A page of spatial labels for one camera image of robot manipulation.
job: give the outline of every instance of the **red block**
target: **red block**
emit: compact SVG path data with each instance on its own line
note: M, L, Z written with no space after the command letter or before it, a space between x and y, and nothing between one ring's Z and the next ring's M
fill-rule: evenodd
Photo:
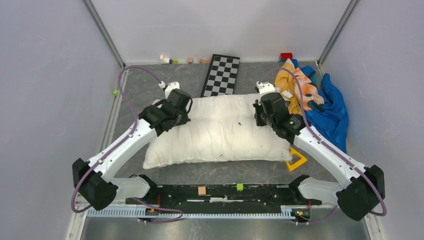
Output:
M279 61L285 62L287 59L292 59L293 54L291 52L284 52L279 54Z

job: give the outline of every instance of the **checkerboard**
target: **checkerboard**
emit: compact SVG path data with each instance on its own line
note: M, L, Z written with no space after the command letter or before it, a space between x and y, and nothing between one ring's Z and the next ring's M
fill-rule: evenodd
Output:
M233 94L240 58L214 54L203 85L202 97Z

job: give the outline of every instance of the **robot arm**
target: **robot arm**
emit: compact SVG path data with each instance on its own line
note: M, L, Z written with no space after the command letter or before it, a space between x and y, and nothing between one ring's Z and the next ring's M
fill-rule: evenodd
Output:
M188 93L179 88L180 85L177 82L170 83L164 90L166 100L146 107L138 115L135 130L133 130L135 127L133 123L102 152L88 161L80 158L73 163L72 173L75 187L82 176L95 163L101 161L101 164L94 168L78 190L94 209L104 209L114 200L131 197L142 198L149 191L149 183L139 176L134 178L116 178L114 176L143 146L172 127L190 121L186 108L189 102L191 101L191 106L193 101ZM119 142L125 138L126 140L119 145ZM105 154L110 150L112 152L105 158Z
M338 205L347 216L359 221L380 201L371 186L355 170L358 169L371 180L382 199L385 198L384 173L379 167L366 167L317 133L315 127L308 129L301 115L289 113L283 97L272 84L257 83L256 89L259 92L259 99L253 104L256 125L269 125L280 138L307 152L337 180L321 181L302 175L291 183L298 188L302 197Z

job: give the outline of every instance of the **blue cloth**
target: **blue cloth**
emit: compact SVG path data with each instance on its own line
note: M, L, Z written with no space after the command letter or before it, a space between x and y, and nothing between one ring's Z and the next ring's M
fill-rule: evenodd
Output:
M291 59L291 62L292 62L292 63L293 63L293 65L294 65L294 69L297 69L297 68L299 67L299 62L298 62L298 60L297 60L297 59L292 58L292 59Z
M317 86L317 75L315 74L315 69L311 66L301 67L300 70L305 74L313 83L313 85Z
M324 111L306 111L306 119L327 140L346 153L346 137L348 136L349 117L342 93L330 81L330 75L322 77L322 91L318 94L324 98L321 105Z

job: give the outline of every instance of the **green block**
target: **green block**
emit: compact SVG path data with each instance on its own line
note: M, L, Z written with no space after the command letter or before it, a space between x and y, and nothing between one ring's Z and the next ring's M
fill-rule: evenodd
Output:
M243 183L237 183L237 191L243 191Z

